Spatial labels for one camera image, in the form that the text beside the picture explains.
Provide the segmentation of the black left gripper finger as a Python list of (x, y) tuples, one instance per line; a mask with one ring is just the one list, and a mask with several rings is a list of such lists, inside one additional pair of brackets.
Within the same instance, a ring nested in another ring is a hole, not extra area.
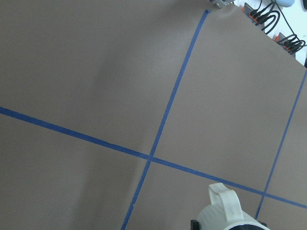
[(190, 230), (200, 230), (200, 223), (197, 220), (192, 219), (190, 221)]

